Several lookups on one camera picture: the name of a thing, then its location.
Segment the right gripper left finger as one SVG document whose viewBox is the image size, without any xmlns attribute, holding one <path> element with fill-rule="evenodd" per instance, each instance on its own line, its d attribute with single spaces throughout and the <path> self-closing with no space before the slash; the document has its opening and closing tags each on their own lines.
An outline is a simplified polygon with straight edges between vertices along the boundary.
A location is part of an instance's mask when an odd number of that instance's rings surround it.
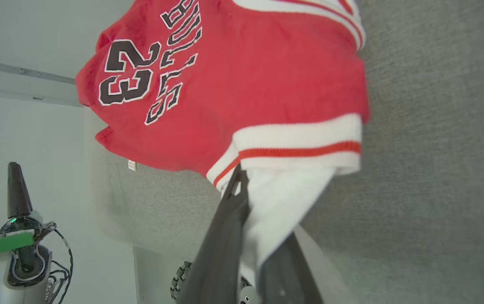
<svg viewBox="0 0 484 304">
<path fill-rule="evenodd" d="M 235 167 L 189 275 L 179 304 L 238 304 L 243 226 L 248 218 L 248 177 Z"/>
</svg>

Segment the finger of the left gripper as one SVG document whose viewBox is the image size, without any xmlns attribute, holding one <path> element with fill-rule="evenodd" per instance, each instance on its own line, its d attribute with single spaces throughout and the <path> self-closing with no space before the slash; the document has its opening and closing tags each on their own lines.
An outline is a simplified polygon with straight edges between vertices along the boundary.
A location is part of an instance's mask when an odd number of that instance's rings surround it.
<svg viewBox="0 0 484 304">
<path fill-rule="evenodd" d="M 7 168 L 7 216 L 9 219 L 29 216 L 33 207 L 22 168 L 16 162 L 10 162 Z"/>
</svg>

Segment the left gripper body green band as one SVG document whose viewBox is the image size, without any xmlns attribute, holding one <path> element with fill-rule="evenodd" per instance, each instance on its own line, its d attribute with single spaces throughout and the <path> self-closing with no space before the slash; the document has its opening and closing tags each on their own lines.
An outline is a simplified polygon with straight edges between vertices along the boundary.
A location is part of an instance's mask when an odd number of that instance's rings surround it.
<svg viewBox="0 0 484 304">
<path fill-rule="evenodd" d="M 54 221 L 41 223 L 31 216 L 9 219 L 0 229 L 0 253 L 22 248 L 36 250 L 49 233 L 57 229 Z"/>
</svg>

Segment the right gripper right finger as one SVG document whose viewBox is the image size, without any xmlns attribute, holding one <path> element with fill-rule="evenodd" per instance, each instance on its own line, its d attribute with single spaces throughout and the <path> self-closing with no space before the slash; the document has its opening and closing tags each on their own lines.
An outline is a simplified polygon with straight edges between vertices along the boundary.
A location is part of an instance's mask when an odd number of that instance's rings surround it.
<svg viewBox="0 0 484 304">
<path fill-rule="evenodd" d="M 262 304 L 353 304 L 337 267 L 308 233 L 297 227 L 261 266 Z"/>
</svg>

